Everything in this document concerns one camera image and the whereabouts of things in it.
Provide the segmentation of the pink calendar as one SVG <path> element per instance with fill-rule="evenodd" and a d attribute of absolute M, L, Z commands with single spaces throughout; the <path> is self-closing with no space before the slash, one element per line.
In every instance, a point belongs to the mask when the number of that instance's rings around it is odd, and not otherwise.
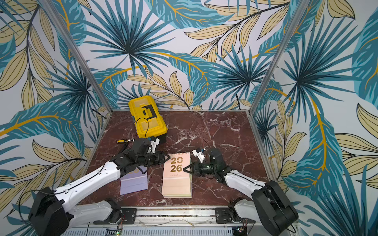
<path fill-rule="evenodd" d="M 183 168 L 191 164 L 189 152 L 169 154 L 163 170 L 162 195 L 192 194 L 192 177 Z"/>

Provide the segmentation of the purple calendar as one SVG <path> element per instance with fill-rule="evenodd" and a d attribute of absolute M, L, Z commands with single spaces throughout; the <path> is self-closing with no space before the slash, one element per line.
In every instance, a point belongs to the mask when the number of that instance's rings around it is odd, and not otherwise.
<path fill-rule="evenodd" d="M 147 168 L 140 166 L 121 177 L 120 194 L 139 192 L 148 189 Z"/>

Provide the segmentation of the green calendar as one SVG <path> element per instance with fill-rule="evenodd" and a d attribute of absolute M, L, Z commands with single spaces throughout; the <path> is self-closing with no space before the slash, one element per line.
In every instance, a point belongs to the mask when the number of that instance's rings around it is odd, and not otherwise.
<path fill-rule="evenodd" d="M 192 194 L 168 194 L 163 196 L 165 198 L 191 198 Z"/>

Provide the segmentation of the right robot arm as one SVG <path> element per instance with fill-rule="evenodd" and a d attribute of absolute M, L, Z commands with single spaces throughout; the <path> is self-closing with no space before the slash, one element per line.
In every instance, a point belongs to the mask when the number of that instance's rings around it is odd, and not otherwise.
<path fill-rule="evenodd" d="M 218 148 L 194 149 L 198 158 L 183 170 L 197 177 L 212 176 L 218 183 L 236 189 L 247 199 L 238 198 L 228 207 L 216 209 L 218 224 L 259 222 L 272 236 L 278 236 L 299 218 L 298 212 L 279 184 L 247 177 L 226 164 Z"/>

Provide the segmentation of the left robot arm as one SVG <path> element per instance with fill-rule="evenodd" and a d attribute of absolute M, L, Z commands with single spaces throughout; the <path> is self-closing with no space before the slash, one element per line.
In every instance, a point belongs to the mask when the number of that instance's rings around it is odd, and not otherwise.
<path fill-rule="evenodd" d="M 120 225 L 125 214 L 112 199 L 79 205 L 101 187 L 133 172 L 140 166 L 164 164 L 170 156 L 156 150 L 157 138 L 138 138 L 131 148 L 111 157 L 98 169 L 67 185 L 38 191 L 28 220 L 39 236 L 60 236 L 66 230 L 91 222 Z"/>

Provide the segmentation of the yellow plastic toolbox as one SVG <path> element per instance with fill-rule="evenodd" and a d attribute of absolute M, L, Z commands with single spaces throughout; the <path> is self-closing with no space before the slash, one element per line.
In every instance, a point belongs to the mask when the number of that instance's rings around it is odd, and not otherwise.
<path fill-rule="evenodd" d="M 161 144 L 166 142 L 168 128 L 151 96 L 132 99 L 129 108 L 139 138 L 156 137 Z"/>

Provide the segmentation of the yellow black screwdriver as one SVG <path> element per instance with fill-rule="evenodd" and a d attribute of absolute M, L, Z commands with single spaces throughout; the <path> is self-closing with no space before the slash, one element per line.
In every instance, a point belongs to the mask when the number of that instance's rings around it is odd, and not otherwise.
<path fill-rule="evenodd" d="M 125 143 L 132 143 L 134 142 L 134 139 L 121 139 L 121 140 L 117 140 L 117 144 L 120 145 L 120 144 L 125 144 Z"/>

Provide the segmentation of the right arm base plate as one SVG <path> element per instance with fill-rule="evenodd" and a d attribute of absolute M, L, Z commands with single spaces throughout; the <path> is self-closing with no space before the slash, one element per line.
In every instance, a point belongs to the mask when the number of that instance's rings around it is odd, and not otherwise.
<path fill-rule="evenodd" d="M 228 224 L 235 222 L 235 214 L 229 207 L 215 208 L 215 217 L 217 224 Z"/>

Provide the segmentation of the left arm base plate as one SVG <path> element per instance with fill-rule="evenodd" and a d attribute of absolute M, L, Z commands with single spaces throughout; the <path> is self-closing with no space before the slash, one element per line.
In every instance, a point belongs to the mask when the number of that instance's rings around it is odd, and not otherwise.
<path fill-rule="evenodd" d="M 136 208 L 121 208 L 113 210 L 103 221 L 94 221 L 95 225 L 133 225 L 136 218 Z"/>

